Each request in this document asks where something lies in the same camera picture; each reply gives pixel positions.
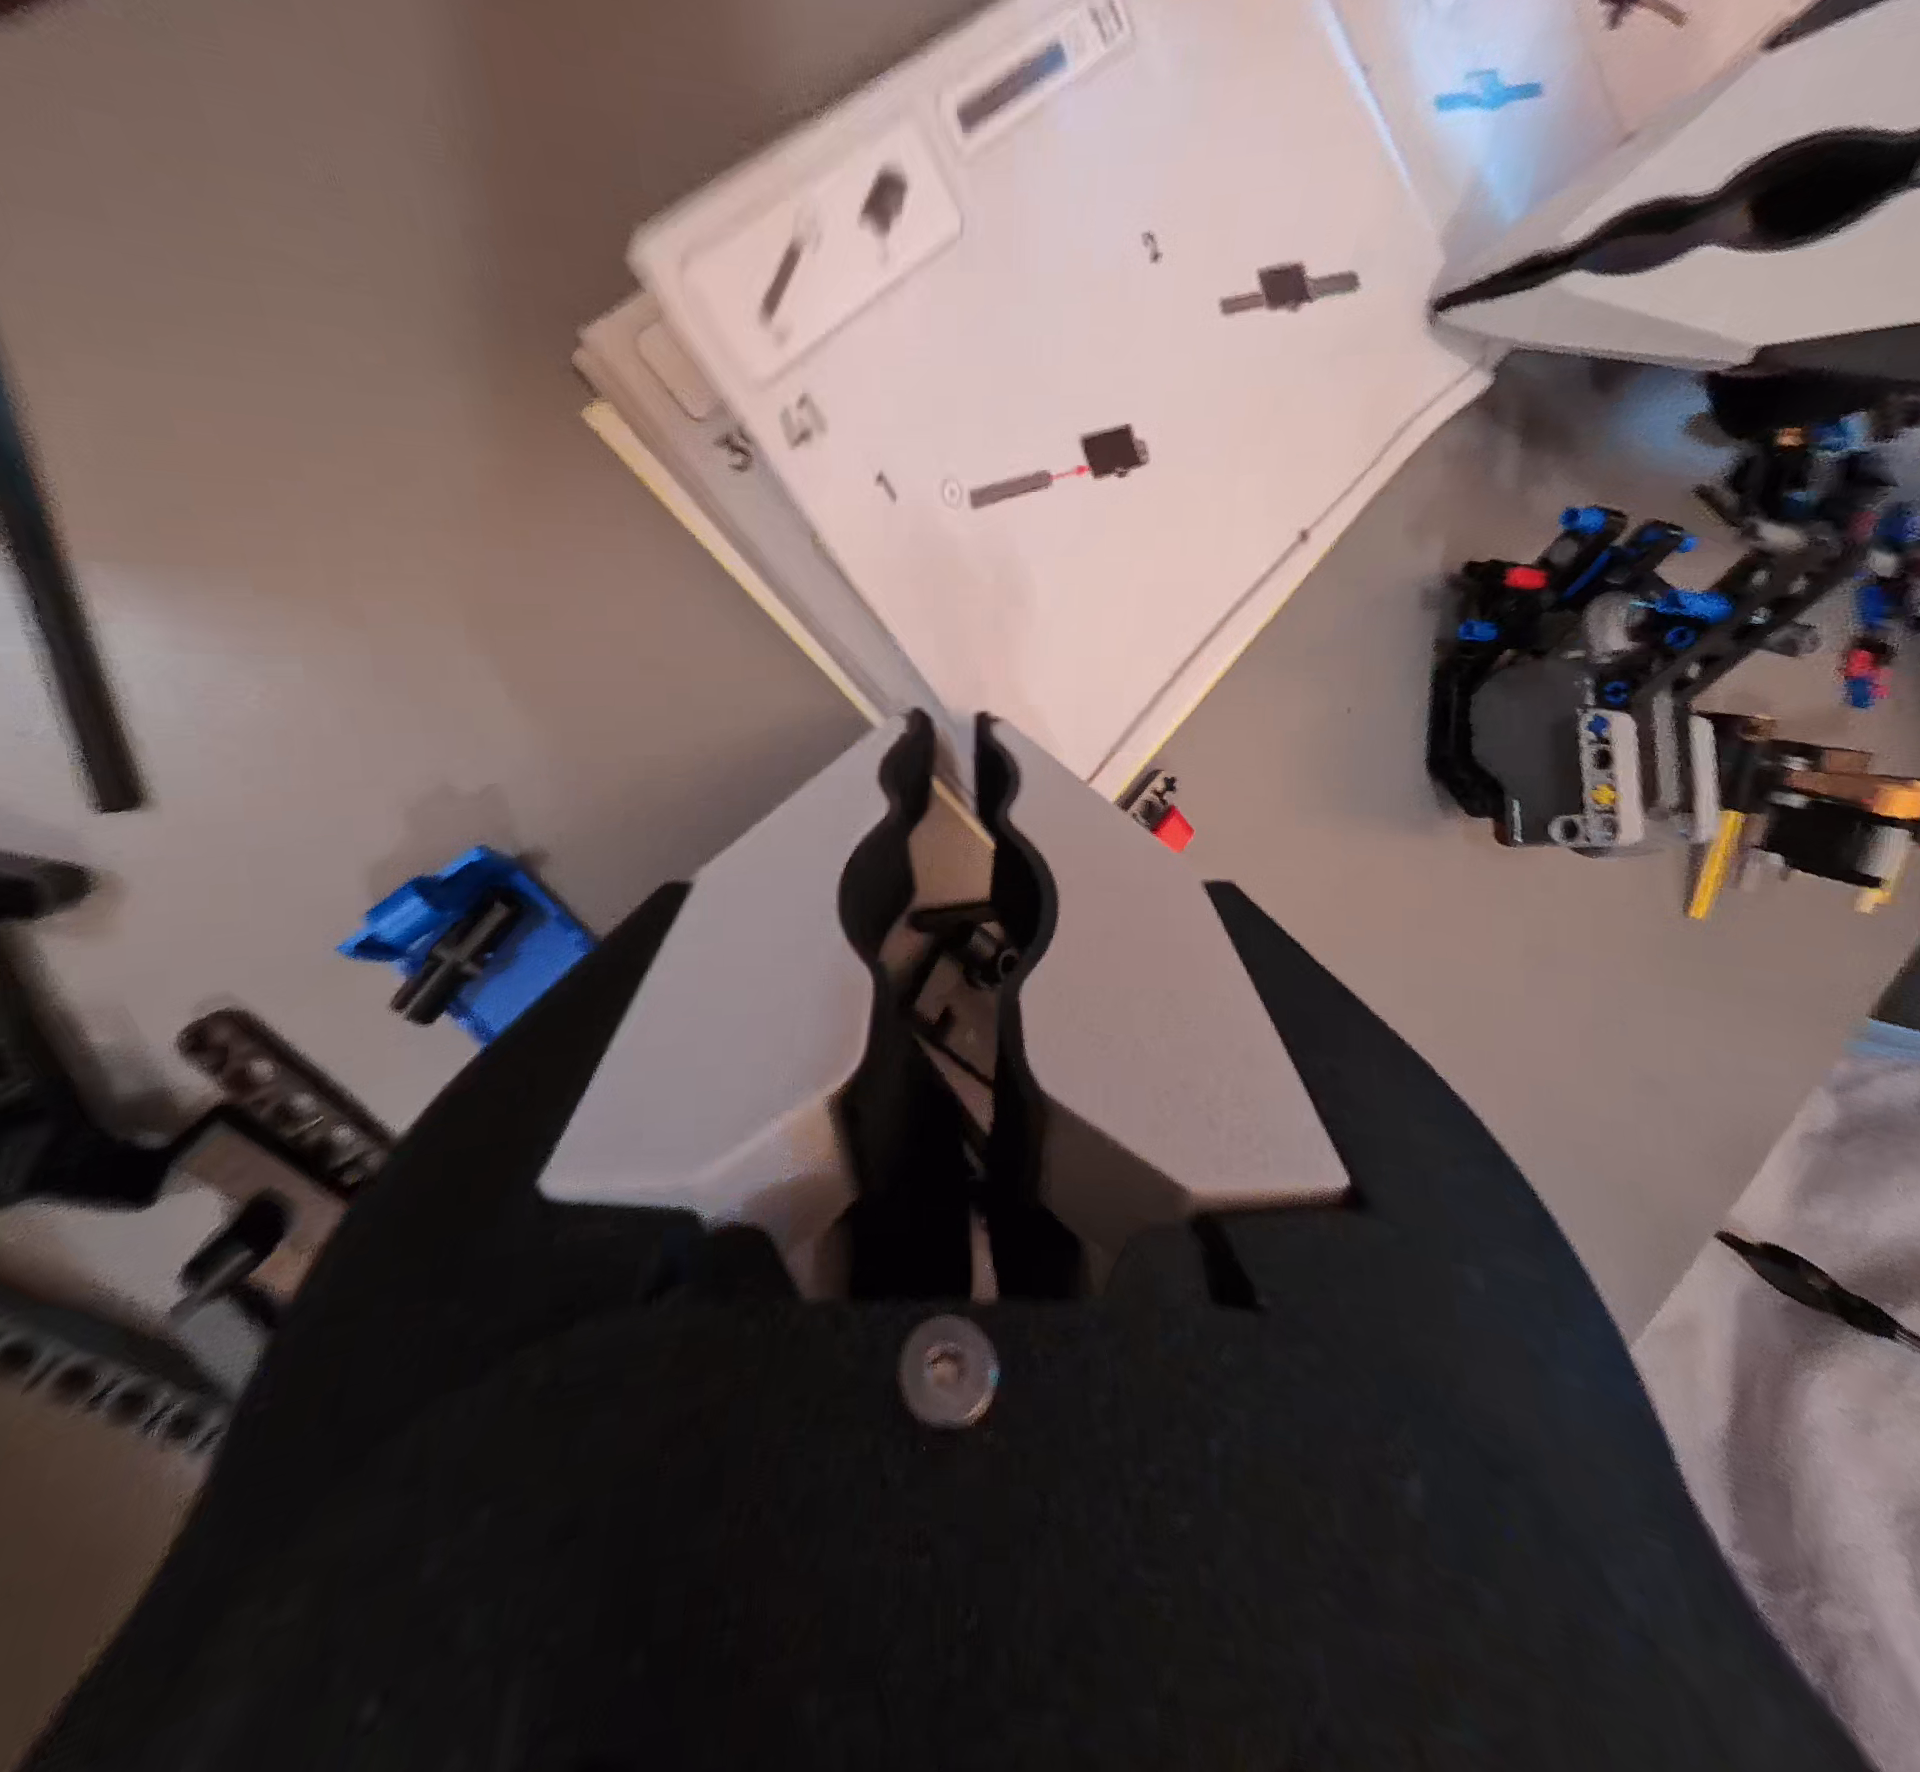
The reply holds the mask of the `black lego connector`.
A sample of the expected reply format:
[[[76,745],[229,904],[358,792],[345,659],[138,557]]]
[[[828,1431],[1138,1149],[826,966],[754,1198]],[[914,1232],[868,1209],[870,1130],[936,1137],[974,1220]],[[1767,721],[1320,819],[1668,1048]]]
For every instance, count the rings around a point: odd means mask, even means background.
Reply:
[[[924,904],[909,911],[906,930],[909,1020],[924,1044],[964,1062],[993,1040],[1023,951],[988,900]]]

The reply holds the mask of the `pile of long lego beams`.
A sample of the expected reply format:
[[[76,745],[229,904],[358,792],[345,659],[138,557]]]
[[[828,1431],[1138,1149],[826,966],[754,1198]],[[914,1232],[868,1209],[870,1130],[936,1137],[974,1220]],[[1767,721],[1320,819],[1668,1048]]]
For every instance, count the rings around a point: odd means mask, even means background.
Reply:
[[[109,1128],[16,942],[23,925],[66,914],[93,889],[85,865],[4,854],[4,1209],[149,1214],[168,1186],[192,1181],[216,1198],[220,1217],[180,1265],[163,1332],[4,1284],[4,1387],[205,1456],[227,1435],[248,1371],[209,1368],[184,1327],[227,1310],[243,1342],[263,1348],[398,1136],[241,1007],[198,1016],[177,1040],[212,1085],[198,1118],[156,1137]],[[480,846],[383,898],[343,954],[396,974],[401,1020],[449,1020],[489,1046],[594,948],[533,871]]]

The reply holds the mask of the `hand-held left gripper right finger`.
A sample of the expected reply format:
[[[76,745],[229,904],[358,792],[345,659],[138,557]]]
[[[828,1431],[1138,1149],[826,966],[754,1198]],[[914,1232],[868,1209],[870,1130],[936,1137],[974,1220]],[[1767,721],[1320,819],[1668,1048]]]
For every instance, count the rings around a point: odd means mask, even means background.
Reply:
[[[1337,1204],[1348,1167],[1188,860],[993,714],[973,781],[1010,869],[1023,1189],[1078,1241]]]

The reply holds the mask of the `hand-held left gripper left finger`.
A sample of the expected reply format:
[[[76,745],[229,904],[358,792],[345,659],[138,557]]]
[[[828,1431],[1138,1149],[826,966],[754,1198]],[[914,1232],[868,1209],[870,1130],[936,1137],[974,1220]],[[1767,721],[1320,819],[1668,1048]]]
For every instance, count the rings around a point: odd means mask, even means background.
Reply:
[[[763,1232],[795,1280],[844,1278],[843,1107],[936,758],[928,712],[893,716],[695,875],[545,1163],[547,1201],[689,1211]]]

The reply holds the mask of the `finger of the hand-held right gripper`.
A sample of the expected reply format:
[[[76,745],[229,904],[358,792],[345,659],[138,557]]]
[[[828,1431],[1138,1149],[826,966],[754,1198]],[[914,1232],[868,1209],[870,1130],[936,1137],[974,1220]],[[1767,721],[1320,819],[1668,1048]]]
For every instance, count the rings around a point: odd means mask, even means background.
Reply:
[[[1461,288],[1435,317],[1511,347],[1702,372],[1918,372],[1918,206],[1887,202],[1795,247],[1686,247],[1639,272],[1575,265]]]
[[[1524,219],[1488,254],[1477,291],[1888,239],[1917,216],[1917,158],[1918,0],[1856,6],[1752,53],[1584,189]]]

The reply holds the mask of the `lego instruction booklet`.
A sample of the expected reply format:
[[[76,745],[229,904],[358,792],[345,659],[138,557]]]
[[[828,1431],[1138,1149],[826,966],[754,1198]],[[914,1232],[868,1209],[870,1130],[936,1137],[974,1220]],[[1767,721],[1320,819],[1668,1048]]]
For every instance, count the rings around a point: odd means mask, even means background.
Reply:
[[[1810,3],[993,0],[635,229],[589,421],[952,792],[1114,792],[1488,386],[1431,301]]]

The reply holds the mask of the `orange lego liftarm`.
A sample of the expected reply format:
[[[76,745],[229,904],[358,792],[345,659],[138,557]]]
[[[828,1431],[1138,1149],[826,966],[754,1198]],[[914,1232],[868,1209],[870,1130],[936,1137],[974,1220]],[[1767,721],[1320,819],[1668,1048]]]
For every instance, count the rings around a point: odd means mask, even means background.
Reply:
[[[1858,747],[1786,739],[1779,751],[1777,793],[1842,804],[1891,824],[1917,824],[1918,778],[1879,774],[1872,763],[1872,754]]]

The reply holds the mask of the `yellow lego axle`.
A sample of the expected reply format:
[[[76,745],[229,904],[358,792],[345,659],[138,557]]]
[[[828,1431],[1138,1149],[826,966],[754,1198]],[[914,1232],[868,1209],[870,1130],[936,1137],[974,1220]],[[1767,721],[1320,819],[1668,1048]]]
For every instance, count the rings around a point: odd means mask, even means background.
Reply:
[[[1690,922],[1710,919],[1721,896],[1725,896],[1732,879],[1738,875],[1746,854],[1748,824],[1750,814],[1743,810],[1725,807],[1719,814],[1715,833],[1701,850],[1701,858],[1693,874],[1693,889],[1686,906],[1686,917]]]

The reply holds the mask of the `lego vehicle chassis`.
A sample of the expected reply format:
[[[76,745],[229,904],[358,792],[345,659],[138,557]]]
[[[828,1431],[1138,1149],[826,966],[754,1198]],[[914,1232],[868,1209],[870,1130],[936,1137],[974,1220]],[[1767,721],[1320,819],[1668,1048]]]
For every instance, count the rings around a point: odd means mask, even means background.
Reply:
[[[1896,415],[1917,401],[1741,439],[1694,487],[1743,554],[1712,583],[1676,562],[1699,537],[1673,519],[1571,505],[1530,560],[1453,575],[1436,645],[1426,771],[1506,848],[1601,858],[1668,830],[1693,848],[1746,818],[1763,759],[1734,754],[1706,698],[1758,656],[1810,657],[1814,611],[1850,602],[1836,688],[1872,710],[1917,632],[1917,500],[1898,492]]]

